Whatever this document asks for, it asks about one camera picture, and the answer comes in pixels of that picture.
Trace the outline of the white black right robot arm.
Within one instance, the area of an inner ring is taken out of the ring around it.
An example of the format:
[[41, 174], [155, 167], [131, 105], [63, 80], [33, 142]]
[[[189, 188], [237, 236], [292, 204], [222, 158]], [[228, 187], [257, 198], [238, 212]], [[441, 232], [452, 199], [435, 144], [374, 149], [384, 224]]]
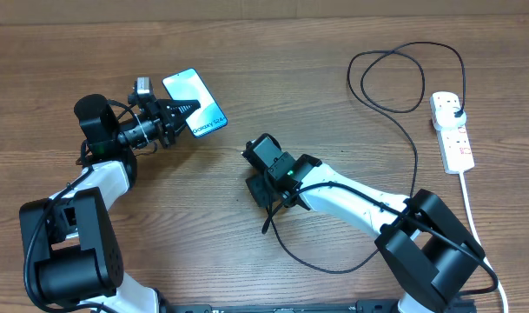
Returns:
[[246, 181], [249, 191], [267, 211], [262, 228], [267, 230], [280, 210], [301, 206], [366, 233], [405, 291], [398, 312], [449, 311], [484, 263], [483, 248], [430, 191], [409, 197], [375, 190], [316, 157], [294, 158], [267, 133], [247, 142], [242, 155], [255, 169]]

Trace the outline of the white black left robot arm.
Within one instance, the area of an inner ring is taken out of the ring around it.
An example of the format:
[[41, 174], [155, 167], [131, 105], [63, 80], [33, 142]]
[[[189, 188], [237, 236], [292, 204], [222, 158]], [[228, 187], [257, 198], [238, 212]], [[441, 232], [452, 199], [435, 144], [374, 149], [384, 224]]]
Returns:
[[109, 209], [135, 184], [134, 151], [154, 141], [175, 143], [196, 100], [158, 99], [133, 93], [120, 122], [118, 103], [100, 94], [81, 98], [74, 113], [86, 136], [80, 148], [80, 176], [56, 194], [19, 210], [23, 242], [23, 283], [38, 309], [46, 312], [170, 312], [156, 290], [124, 270]]

